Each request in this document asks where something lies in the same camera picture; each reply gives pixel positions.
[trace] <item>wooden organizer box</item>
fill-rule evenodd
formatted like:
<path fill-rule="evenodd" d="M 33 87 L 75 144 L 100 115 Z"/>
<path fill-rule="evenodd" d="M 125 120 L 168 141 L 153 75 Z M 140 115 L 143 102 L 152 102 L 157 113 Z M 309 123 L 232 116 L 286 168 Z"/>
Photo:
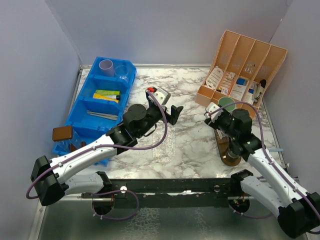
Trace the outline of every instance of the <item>wooden organizer box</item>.
<path fill-rule="evenodd" d="M 249 79 L 242 101 L 244 101 L 253 81 L 259 83 L 262 79 L 266 80 L 264 94 L 284 62 L 286 55 L 287 50 L 284 48 L 226 30 L 220 39 L 209 73 L 196 93 L 195 102 L 206 107 L 210 102 L 218 104 L 220 98 L 230 97 L 230 92 L 239 76 Z M 215 66 L 223 70 L 223 76 L 216 87 L 217 89 L 225 79 L 227 72 L 235 73 L 228 95 L 205 86 L 206 80 Z M 257 103 L 253 104 L 257 110 L 262 96 Z M 251 118 L 256 115 L 255 111 L 246 104 L 239 103 L 236 107 L 248 110 Z"/>

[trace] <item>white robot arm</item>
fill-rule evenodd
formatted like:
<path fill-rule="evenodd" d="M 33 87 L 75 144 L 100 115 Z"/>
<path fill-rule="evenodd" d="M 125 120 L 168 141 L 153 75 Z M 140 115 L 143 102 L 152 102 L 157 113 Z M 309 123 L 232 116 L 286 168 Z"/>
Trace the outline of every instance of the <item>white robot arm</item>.
<path fill-rule="evenodd" d="M 251 133 L 252 119 L 247 110 L 235 109 L 230 114 L 211 102 L 206 108 L 205 116 L 207 125 L 223 131 L 230 139 L 225 157 L 229 159 L 243 157 L 272 187 L 269 188 L 252 173 L 247 174 L 249 171 L 246 171 L 244 174 L 236 173 L 235 177 L 238 178 L 239 184 L 238 189 L 233 189 L 233 192 L 238 192 L 239 196 L 241 193 L 247 193 L 257 199 L 273 213 L 282 230 L 292 238 L 319 226 L 319 194 L 316 192 L 310 194 L 273 159 L 263 143 L 262 129 L 260 128 L 262 141 Z"/>
<path fill-rule="evenodd" d="M 162 140 L 150 147 L 135 147 L 137 139 L 144 136 L 158 121 L 162 120 L 175 125 L 183 110 L 182 106 L 171 106 L 168 114 L 165 104 L 171 94 L 162 88 L 149 87 L 146 97 L 149 108 L 141 104 L 130 106 L 123 115 L 123 121 L 110 129 L 96 141 L 64 156 L 48 160 L 45 156 L 39 157 L 34 164 L 31 174 L 32 185 L 27 191 L 28 199 L 39 200 L 43 206 L 51 205 L 63 196 L 75 193 L 97 193 L 109 184 L 107 175 L 97 172 L 93 175 L 76 174 L 81 170 L 101 161 L 123 153 L 124 151 L 147 150 L 157 147 Z M 30 190 L 35 188 L 37 196 L 30 197 Z"/>

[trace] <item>gray wall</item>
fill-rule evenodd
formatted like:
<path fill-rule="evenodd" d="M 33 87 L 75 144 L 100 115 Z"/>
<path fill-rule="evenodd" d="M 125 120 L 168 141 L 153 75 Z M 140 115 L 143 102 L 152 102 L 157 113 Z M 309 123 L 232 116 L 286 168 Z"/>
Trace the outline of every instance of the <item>gray wall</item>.
<path fill-rule="evenodd" d="M 24 240 L 33 164 L 50 155 L 80 63 L 44 0 L 2 0 L 0 33 L 0 239 Z"/>
<path fill-rule="evenodd" d="M 292 0 L 46 0 L 84 64 L 211 64 L 225 29 L 265 42 Z"/>
<path fill-rule="evenodd" d="M 320 192 L 320 1 L 294 0 L 271 43 L 287 59 L 265 100 L 284 160 L 311 192 Z"/>

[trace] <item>blue storage tray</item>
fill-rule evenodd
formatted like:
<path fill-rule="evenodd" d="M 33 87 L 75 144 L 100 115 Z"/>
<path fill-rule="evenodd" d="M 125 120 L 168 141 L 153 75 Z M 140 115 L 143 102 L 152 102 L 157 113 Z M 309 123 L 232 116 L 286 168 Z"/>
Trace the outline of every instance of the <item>blue storage tray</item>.
<path fill-rule="evenodd" d="M 126 66 L 128 69 L 128 81 L 118 77 L 105 76 L 99 68 L 99 63 L 105 59 L 113 62 L 114 69 L 118 66 Z M 122 121 L 122 116 L 129 100 L 136 73 L 137 69 L 130 61 L 97 57 L 67 117 L 65 126 L 73 126 L 74 130 L 81 137 L 81 140 L 86 144 L 90 144 L 103 134 L 106 134 L 107 131 Z M 96 90 L 120 91 L 121 97 L 119 103 L 93 98 Z M 110 120 L 99 116 L 89 115 L 87 114 L 87 110 L 91 112 L 113 114 L 118 117 L 116 120 Z M 64 152 L 57 144 L 54 145 L 52 151 L 59 156 L 68 153 Z M 99 163 L 106 166 L 108 159 L 100 161 Z"/>
<path fill-rule="evenodd" d="M 91 68 L 88 76 L 93 76 L 93 77 L 103 78 L 103 79 L 107 78 L 103 74 L 103 72 L 101 71 L 101 69 L 99 67 L 100 62 L 102 60 L 106 60 L 106 59 L 112 61 L 113 69 L 116 69 L 119 66 L 126 66 L 127 69 L 128 69 L 128 82 L 129 82 L 129 84 L 130 84 L 130 81 L 134 80 L 134 78 L 136 76 L 137 69 L 130 61 L 114 59 L 114 58 L 106 58 L 106 57 L 100 57 L 100 56 L 95 58 L 95 61 L 94 61 L 93 65 L 92 65 L 92 68 Z"/>
<path fill-rule="evenodd" d="M 76 131 L 76 133 L 79 135 L 81 140 L 85 142 L 86 145 L 91 144 L 93 141 L 100 138 L 103 134 L 106 134 L 106 132 L 100 128 L 89 128 L 89 127 L 77 126 L 76 124 L 73 125 L 72 128 L 74 129 L 74 131 Z M 58 154 L 59 156 L 63 156 L 69 153 L 69 152 L 65 152 L 58 144 L 54 145 L 52 152 L 55 154 Z M 109 160 L 108 158 L 103 159 L 98 164 L 107 166 L 108 160 Z"/>

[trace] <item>white marble table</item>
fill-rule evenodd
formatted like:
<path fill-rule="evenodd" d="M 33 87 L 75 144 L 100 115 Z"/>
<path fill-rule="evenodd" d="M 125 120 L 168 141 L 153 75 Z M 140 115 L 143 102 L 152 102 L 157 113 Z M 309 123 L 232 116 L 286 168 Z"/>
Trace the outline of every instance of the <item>white marble table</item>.
<path fill-rule="evenodd" d="M 85 82 L 90 69 L 83 69 L 77 95 Z M 106 171 L 109 178 L 164 179 L 164 178 L 228 178 L 243 169 L 261 176 L 252 166 L 242 160 L 239 165 L 230 167 L 222 163 L 214 130 L 204 123 L 205 107 L 195 103 L 195 96 L 209 68 L 138 68 L 128 105 L 147 106 L 145 89 L 163 87 L 171 93 L 167 103 L 183 106 L 175 126 L 168 126 L 168 135 L 159 147 L 144 150 L 129 150 L 113 157 L 108 166 L 91 166 L 80 172 L 89 174 Z M 263 106 L 259 115 L 262 118 L 263 134 L 267 148 L 275 148 L 276 142 Z M 164 132 L 159 123 L 156 131 L 149 137 L 138 140 L 136 147 L 146 147 L 157 143 Z M 252 132 L 260 136 L 259 125 L 255 119 Z M 282 165 L 278 153 L 271 153 Z"/>

